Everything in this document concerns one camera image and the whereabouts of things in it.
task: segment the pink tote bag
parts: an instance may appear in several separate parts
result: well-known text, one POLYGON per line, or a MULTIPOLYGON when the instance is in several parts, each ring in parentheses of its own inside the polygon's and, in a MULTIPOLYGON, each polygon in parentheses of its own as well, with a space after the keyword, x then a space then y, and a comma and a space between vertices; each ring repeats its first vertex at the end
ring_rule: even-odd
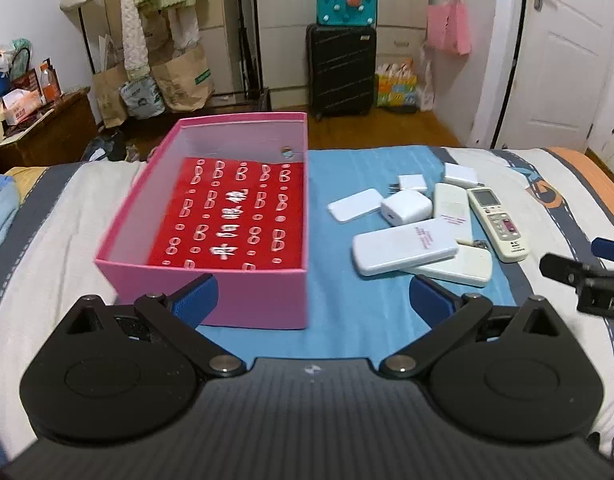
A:
POLYGON ((467 6, 463 0, 445 0, 427 8, 427 44, 458 56, 472 51, 467 6))

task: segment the green label on paper bag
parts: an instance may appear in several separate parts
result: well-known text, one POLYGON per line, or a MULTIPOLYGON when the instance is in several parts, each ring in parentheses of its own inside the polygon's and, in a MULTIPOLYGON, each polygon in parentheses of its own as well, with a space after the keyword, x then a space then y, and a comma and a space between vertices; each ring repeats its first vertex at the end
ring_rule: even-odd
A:
POLYGON ((202 83, 205 79, 209 78, 210 75, 212 75, 212 71, 208 68, 195 79, 196 84, 200 85, 200 83, 202 83))

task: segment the open box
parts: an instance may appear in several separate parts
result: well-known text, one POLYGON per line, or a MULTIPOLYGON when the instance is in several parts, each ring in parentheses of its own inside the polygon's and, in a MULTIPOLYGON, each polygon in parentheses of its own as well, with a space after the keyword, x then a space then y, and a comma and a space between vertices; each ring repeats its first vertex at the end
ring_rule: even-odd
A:
POLYGON ((213 326, 300 329, 307 325, 307 117, 299 112, 182 119, 165 137, 122 204, 96 264, 132 303, 149 292, 171 294, 201 274, 217 280, 218 301, 203 320, 213 326), (185 269, 146 265, 187 157, 303 163, 303 241, 298 269, 185 269))

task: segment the suitcase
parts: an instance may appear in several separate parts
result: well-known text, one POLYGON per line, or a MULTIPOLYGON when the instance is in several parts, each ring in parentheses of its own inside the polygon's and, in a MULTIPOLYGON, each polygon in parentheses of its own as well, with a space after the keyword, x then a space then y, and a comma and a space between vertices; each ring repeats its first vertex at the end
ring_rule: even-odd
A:
POLYGON ((374 102, 376 31, 372 27, 307 27, 309 107, 322 116, 368 113, 374 102))

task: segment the blue bed sheet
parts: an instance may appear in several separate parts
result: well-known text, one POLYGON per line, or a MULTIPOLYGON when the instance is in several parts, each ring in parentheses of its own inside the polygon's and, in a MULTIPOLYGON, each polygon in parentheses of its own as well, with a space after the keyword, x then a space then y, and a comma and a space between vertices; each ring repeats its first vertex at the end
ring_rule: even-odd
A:
MULTIPOLYGON (((368 188, 388 196, 399 174, 441 180, 443 163, 424 146, 309 152, 309 327, 306 330, 249 330, 200 326, 198 331, 253 364, 256 357, 367 357, 375 366, 429 331, 409 302, 412 275, 391 272, 364 278, 354 269, 354 235, 389 227, 380 213, 348 224, 336 222, 327 204, 368 188)), ((486 236, 472 215, 475 239, 486 236)), ((442 282, 456 294, 473 287, 442 282)), ((515 304, 508 279, 495 258, 494 276, 483 288, 495 304, 515 304)))

